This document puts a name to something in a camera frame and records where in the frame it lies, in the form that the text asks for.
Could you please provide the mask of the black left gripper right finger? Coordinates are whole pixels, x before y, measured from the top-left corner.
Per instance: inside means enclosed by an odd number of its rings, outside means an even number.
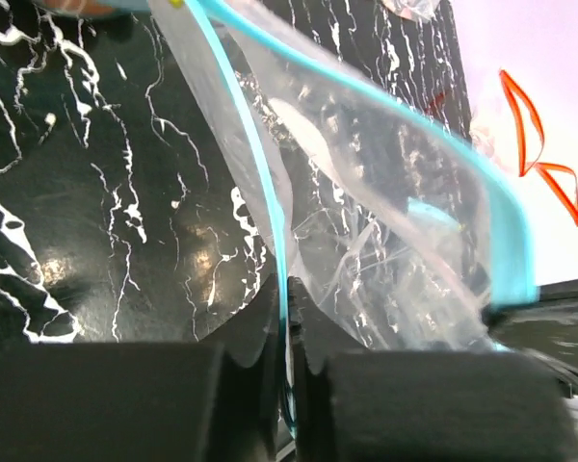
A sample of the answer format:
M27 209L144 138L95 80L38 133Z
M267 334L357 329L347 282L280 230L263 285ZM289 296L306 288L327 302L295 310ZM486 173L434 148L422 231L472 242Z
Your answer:
M554 374L525 355L374 351L290 278L301 461L578 461Z

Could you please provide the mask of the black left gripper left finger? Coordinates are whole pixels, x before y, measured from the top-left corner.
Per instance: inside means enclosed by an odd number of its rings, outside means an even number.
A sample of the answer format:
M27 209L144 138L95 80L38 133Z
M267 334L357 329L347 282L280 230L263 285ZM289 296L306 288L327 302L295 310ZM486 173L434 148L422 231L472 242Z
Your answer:
M20 346L0 356L0 461L272 461L273 278L197 343Z

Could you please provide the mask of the clear blue-zip bag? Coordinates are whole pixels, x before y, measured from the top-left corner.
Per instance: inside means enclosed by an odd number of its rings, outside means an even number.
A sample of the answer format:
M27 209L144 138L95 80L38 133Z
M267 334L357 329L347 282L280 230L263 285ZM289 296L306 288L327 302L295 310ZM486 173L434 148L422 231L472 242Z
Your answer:
M153 1L163 33L289 281L372 349L488 351L483 309L539 298L504 175L258 1Z

